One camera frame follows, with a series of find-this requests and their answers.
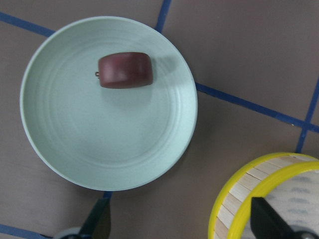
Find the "brown floor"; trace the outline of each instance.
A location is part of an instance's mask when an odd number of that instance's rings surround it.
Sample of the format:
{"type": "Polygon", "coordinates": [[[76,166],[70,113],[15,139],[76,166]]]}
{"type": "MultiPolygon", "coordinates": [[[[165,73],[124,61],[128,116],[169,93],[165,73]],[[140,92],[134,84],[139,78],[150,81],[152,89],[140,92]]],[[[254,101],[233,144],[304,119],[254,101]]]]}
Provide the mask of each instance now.
{"type": "MultiPolygon", "coordinates": [[[[159,0],[1,0],[0,12],[52,30],[116,15],[155,27],[159,0]]],[[[195,81],[304,120],[319,76],[319,2],[172,0],[163,29],[195,81]]],[[[0,21],[0,224],[48,236],[80,226],[103,192],[51,171],[20,119],[24,70],[46,39],[0,21]]],[[[319,125],[319,107],[313,124],[319,125]]],[[[179,162],[142,187],[115,192],[110,239],[206,238],[214,200],[227,179],[261,155],[294,152],[301,128],[202,92],[193,139],[179,162]]],[[[319,158],[319,134],[302,153],[319,158]]],[[[3,239],[14,237],[0,235],[3,239]]]]}

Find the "blue tape line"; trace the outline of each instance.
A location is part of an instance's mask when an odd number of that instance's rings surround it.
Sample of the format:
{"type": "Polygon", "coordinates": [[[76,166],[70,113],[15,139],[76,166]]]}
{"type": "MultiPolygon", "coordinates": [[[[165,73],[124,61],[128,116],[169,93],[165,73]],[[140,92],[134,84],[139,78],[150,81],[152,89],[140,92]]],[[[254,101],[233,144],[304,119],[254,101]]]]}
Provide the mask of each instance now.
{"type": "Polygon", "coordinates": [[[216,97],[218,99],[230,102],[230,103],[234,103],[240,106],[243,106],[245,108],[248,108],[250,110],[256,111],[258,113],[261,113],[263,115],[266,116],[270,116],[272,118],[275,118],[277,120],[289,123],[289,124],[293,124],[294,126],[298,126],[298,127],[302,127],[305,128],[307,130],[311,130],[313,132],[317,132],[319,133],[319,126],[311,124],[309,122],[305,122],[303,120],[282,114],[280,112],[271,110],[269,108],[263,107],[261,105],[252,103],[250,101],[241,99],[239,97],[236,96],[232,96],[230,94],[224,93],[222,91],[218,91],[216,89],[213,89],[211,87],[202,85],[200,83],[195,83],[196,84],[196,89],[200,92],[206,93],[210,96],[216,97]]]}
{"type": "MultiPolygon", "coordinates": [[[[308,109],[308,112],[307,112],[307,116],[306,116],[306,119],[305,119],[305,122],[307,122],[307,123],[310,123],[311,119],[313,118],[313,115],[314,115],[314,112],[315,112],[315,109],[316,109],[316,105],[317,105],[317,102],[318,102],[318,98],[319,98],[319,78],[318,78],[318,81],[317,81],[317,84],[316,84],[316,87],[315,87],[315,90],[314,90],[314,94],[313,94],[313,97],[311,99],[311,102],[310,102],[310,105],[309,105],[309,109],[308,109]]],[[[298,144],[297,144],[296,150],[295,150],[296,153],[301,153],[301,151],[303,149],[303,146],[304,146],[304,143],[305,143],[305,139],[306,139],[307,133],[308,133],[308,129],[303,128],[303,130],[301,131],[299,140],[298,140],[298,144]]]]}
{"type": "Polygon", "coordinates": [[[4,21],[8,24],[26,29],[28,31],[32,31],[34,33],[37,33],[37,34],[40,34],[40,35],[46,36],[46,37],[49,37],[50,35],[52,35],[55,32],[51,29],[45,28],[43,26],[34,24],[32,22],[29,22],[29,21],[22,20],[20,18],[15,17],[15,16],[5,14],[3,12],[0,12],[0,21],[4,21]]]}
{"type": "Polygon", "coordinates": [[[109,198],[111,199],[113,192],[111,191],[105,191],[103,194],[103,198],[109,198]]]}
{"type": "Polygon", "coordinates": [[[155,30],[160,33],[163,31],[163,27],[164,27],[166,16],[169,10],[170,3],[171,3],[171,0],[163,0],[163,3],[161,5],[158,22],[155,26],[155,30]]]}
{"type": "Polygon", "coordinates": [[[0,224],[0,233],[25,239],[47,239],[39,233],[34,233],[28,230],[14,228],[2,224],[0,224]]]}

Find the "yellow ring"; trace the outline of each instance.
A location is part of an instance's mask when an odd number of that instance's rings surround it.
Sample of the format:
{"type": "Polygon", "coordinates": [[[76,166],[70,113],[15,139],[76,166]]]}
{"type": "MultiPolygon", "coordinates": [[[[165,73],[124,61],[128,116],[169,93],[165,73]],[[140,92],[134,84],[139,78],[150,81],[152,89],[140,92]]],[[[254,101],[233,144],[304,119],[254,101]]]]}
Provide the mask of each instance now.
{"type": "Polygon", "coordinates": [[[309,161],[295,163],[282,168],[261,181],[240,205],[231,224],[227,238],[240,239],[250,218],[251,198],[266,197],[274,188],[292,177],[311,170],[319,170],[319,162],[309,161]]]}
{"type": "Polygon", "coordinates": [[[220,210],[220,207],[222,206],[226,196],[228,195],[230,189],[237,183],[237,181],[250,169],[252,169],[253,167],[268,161],[270,159],[276,158],[276,157],[280,157],[280,156],[298,156],[298,155],[302,155],[302,156],[307,156],[310,158],[313,158],[311,156],[308,155],[304,155],[304,154],[298,154],[298,153],[289,153],[289,152],[278,152],[278,153],[271,153],[271,154],[267,154],[261,157],[256,158],[255,160],[247,163],[246,165],[244,165],[242,168],[240,168],[224,185],[224,187],[222,188],[222,190],[220,191],[220,193],[218,194],[216,201],[214,203],[213,209],[211,211],[210,214],[210,218],[209,218],[209,226],[208,226],[208,239],[213,239],[214,238],[214,229],[215,229],[215,224],[216,224],[216,220],[217,220],[217,216],[220,210]]]}

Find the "gray surface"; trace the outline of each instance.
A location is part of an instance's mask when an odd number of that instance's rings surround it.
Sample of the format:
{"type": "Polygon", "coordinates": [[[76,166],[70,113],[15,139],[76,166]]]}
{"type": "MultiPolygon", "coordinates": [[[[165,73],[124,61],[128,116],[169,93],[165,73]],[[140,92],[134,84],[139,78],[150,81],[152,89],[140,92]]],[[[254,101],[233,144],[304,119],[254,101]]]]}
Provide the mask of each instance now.
{"type": "Polygon", "coordinates": [[[7,234],[2,234],[2,233],[0,233],[0,237],[1,237],[1,239],[20,239],[18,237],[7,235],[7,234]]]}
{"type": "MultiPolygon", "coordinates": [[[[53,30],[96,15],[154,27],[160,6],[155,0],[2,0],[0,11],[53,30]]],[[[316,1],[172,0],[163,34],[197,82],[303,120],[319,75],[318,10],[316,1]]],[[[52,236],[82,224],[102,192],[62,179],[32,150],[20,120],[19,89],[45,37],[3,22],[0,29],[0,224],[52,236]]],[[[227,179],[258,156],[293,152],[300,132],[198,93],[196,130],[180,161],[147,185],[113,194],[110,239],[206,238],[227,179]]],[[[309,132],[303,153],[319,158],[318,143],[319,135],[309,132]]]]}

